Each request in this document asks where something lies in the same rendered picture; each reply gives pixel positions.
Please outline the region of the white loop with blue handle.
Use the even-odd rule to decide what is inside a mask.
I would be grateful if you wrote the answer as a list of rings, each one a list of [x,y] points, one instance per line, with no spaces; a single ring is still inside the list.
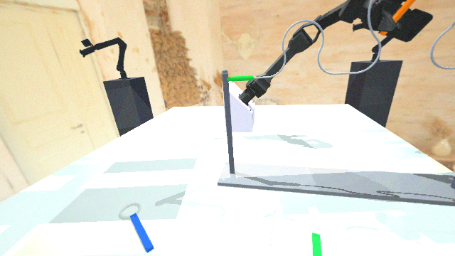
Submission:
[[[124,216],[122,215],[122,212],[125,208],[129,207],[129,206],[132,206],[132,205],[138,205],[139,206],[139,209],[133,213],[132,215],[128,215],[128,216]],[[136,231],[138,232],[139,234],[139,237],[146,249],[146,252],[150,252],[151,250],[154,249],[154,246],[152,245],[150,239],[149,239],[149,236],[147,235],[143,225],[141,224],[141,221],[140,219],[138,218],[137,216],[137,213],[141,210],[141,204],[140,203],[130,203],[128,205],[126,205],[125,207],[123,207],[123,209],[121,209],[120,213],[119,213],[119,216],[120,218],[123,218],[123,219],[127,219],[127,218],[131,218],[132,219],[132,222],[134,224],[134,227],[136,228]]]

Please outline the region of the orange handle with grey tip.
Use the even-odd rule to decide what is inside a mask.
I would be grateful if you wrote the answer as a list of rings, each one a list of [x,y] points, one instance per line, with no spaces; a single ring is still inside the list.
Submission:
[[[395,23],[400,19],[400,17],[406,12],[406,10],[408,10],[410,8],[411,5],[413,5],[413,3],[415,2],[416,0],[408,0],[405,4],[403,4],[403,6],[399,9],[399,11],[392,17],[395,21]],[[380,35],[381,36],[384,36],[387,32],[380,32]]]

